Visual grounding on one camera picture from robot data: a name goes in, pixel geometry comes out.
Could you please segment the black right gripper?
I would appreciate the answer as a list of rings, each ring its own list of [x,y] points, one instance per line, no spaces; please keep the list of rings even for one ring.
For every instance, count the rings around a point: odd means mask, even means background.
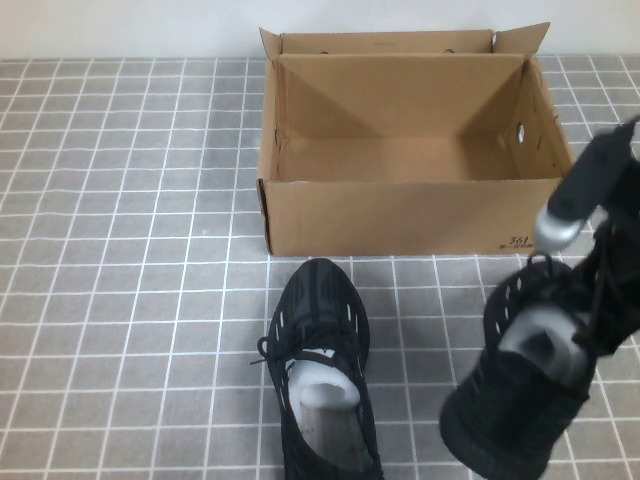
[[[590,141],[548,200],[548,212],[563,221],[586,220],[601,207],[620,220],[639,218],[639,160],[632,140],[637,117]],[[624,319],[621,274],[625,236],[612,220],[597,229],[600,255],[596,275],[596,316],[610,323]]]

